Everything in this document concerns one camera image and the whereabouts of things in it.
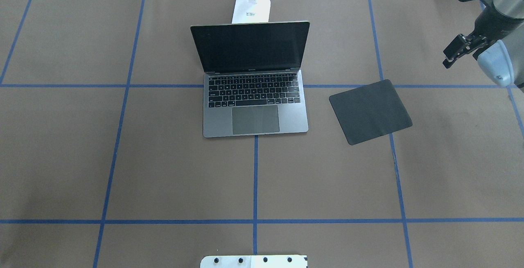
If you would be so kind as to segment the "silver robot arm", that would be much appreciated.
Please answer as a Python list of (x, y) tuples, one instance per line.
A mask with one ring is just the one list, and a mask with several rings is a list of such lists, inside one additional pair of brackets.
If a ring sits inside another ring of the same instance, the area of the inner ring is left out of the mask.
[(480, 0), (482, 13), (469, 35), (459, 34), (444, 49), (443, 65), (450, 68), (473, 54), (481, 70), (494, 83), (524, 86), (524, 0)]

